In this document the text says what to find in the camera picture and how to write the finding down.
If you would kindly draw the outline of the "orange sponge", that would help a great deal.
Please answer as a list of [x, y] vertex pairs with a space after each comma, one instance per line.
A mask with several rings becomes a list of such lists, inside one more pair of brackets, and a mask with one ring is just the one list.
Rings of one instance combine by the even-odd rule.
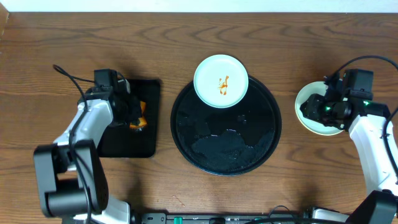
[[[145, 112], [146, 109], [146, 103], [141, 101], [140, 102], [141, 106], [141, 112]], [[144, 116], [139, 117], [135, 122], [129, 124], [130, 129], [142, 129], [147, 125], [147, 121]]]

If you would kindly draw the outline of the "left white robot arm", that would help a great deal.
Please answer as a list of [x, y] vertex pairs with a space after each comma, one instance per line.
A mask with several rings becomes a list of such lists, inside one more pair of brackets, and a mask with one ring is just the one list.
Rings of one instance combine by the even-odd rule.
[[130, 223], [129, 204], [109, 195], [97, 147], [108, 126], [139, 118], [145, 108], [145, 102], [130, 95], [84, 94], [65, 132], [34, 151], [40, 207], [46, 217]]

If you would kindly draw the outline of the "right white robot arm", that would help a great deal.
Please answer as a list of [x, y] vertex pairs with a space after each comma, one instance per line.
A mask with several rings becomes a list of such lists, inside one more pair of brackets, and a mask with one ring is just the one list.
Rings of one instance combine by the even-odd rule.
[[316, 210], [314, 220], [391, 223], [397, 215], [397, 146], [388, 107], [366, 96], [300, 93], [295, 102], [300, 122], [323, 134], [322, 126], [345, 130], [356, 146], [368, 196], [349, 216]]

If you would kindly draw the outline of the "yellow plate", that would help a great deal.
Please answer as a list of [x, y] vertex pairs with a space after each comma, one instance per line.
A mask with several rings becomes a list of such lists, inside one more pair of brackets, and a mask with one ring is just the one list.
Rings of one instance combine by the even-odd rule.
[[301, 124], [315, 134], [322, 136], [333, 136], [342, 132], [342, 130], [339, 130], [338, 128], [326, 127], [320, 123], [304, 118], [303, 113], [298, 108], [295, 109], [295, 112]]

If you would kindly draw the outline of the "light green plate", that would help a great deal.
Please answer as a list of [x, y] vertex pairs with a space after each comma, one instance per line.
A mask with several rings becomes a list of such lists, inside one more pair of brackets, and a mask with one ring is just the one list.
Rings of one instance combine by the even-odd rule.
[[300, 106], [308, 100], [311, 94], [319, 94], [324, 96], [326, 93], [328, 86], [325, 85], [323, 82], [313, 82], [309, 83], [308, 85], [304, 86], [298, 93], [295, 99], [295, 109], [300, 109]]
[[245, 66], [236, 58], [218, 54], [197, 66], [193, 86], [199, 99], [214, 108], [229, 108], [239, 103], [249, 86]]

